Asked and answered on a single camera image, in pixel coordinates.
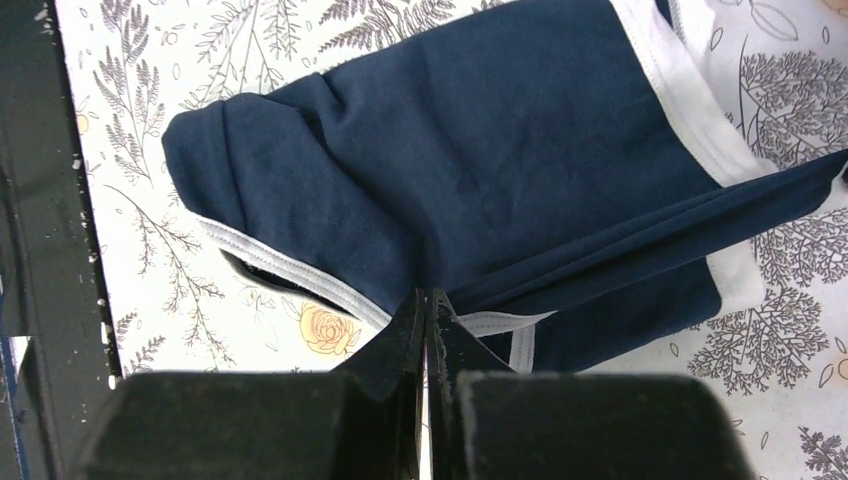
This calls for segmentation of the navy blue white-trimmed underwear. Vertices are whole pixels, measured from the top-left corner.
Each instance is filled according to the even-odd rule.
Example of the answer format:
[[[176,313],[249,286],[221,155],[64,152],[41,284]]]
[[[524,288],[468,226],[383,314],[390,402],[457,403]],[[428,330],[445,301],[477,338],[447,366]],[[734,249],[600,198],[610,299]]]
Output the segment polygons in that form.
[[[514,1],[175,116],[177,194],[262,278],[386,323],[444,289],[513,369],[578,371],[766,294],[751,237],[847,202],[755,155],[703,1]]]

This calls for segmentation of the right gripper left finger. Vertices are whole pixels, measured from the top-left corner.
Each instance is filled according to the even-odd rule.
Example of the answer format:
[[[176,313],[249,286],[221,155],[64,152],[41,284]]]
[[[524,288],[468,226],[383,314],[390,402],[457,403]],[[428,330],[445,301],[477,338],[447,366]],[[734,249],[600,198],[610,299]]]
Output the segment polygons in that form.
[[[94,422],[74,479],[415,479],[426,297],[321,373],[137,374]]]

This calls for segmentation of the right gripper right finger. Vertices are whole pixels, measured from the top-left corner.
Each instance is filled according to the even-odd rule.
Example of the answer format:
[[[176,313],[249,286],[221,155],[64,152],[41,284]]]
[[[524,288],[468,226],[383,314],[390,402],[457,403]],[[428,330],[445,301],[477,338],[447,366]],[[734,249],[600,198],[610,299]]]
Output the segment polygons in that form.
[[[436,479],[750,479],[730,419],[677,375],[520,374],[427,295]]]

